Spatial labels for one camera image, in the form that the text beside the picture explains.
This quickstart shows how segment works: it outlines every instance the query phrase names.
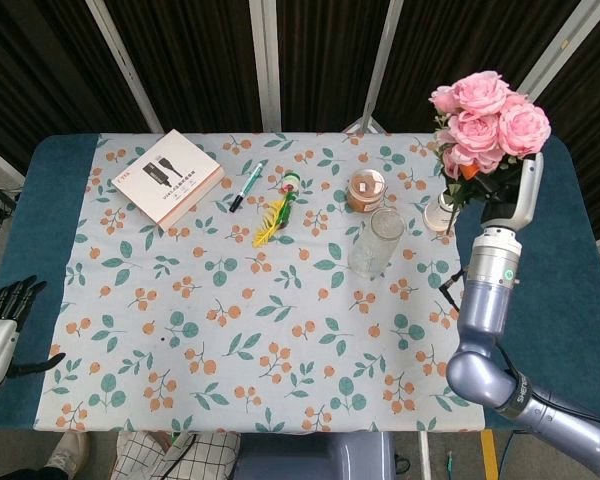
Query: robotic arm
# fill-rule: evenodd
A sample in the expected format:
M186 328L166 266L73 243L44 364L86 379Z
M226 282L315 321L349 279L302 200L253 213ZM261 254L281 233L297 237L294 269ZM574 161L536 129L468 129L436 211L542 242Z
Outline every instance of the robotic arm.
M533 219L543 164L541 153L524 160L517 198L510 198L511 192L487 192L484 232L473 243L458 318L460 345L448 363L447 381L459 396L495 409L600 476L598 417L532 385L503 350L509 371L491 358L500 348L517 283L522 245L515 234Z
M46 286L46 282L35 283L31 276L0 290L0 385L5 376L15 378L29 373L44 372L55 367L65 357L59 353L46 362L14 365L13 352L18 336L29 315L36 295Z

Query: glass cup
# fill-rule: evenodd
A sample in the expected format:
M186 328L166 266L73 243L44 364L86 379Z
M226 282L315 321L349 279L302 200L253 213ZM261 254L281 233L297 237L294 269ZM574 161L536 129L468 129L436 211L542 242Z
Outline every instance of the glass cup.
M366 278L380 275L387 268L404 229L404 220L394 209L379 208L373 212L349 252L349 268Z

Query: shoe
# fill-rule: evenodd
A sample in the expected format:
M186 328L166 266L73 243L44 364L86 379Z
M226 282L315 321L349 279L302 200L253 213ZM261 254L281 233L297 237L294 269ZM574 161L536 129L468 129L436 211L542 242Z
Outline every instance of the shoe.
M89 456L89 438L86 433L66 432L51 453L45 467L58 468L73 480L84 467Z

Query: yellow floor line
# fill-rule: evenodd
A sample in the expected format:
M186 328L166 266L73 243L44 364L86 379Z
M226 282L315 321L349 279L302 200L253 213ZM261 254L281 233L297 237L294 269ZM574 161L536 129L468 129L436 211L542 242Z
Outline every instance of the yellow floor line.
M496 461L496 445L493 441L493 432L482 430L480 432L480 442L482 442L485 479L498 480L498 463Z

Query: person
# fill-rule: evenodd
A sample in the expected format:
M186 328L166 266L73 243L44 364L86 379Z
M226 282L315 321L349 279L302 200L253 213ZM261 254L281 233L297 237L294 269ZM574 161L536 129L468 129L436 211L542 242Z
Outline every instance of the person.
M236 433L119 432L111 480L227 480L240 450ZM86 433L66 432L41 470L18 470L0 480L73 480L89 454Z

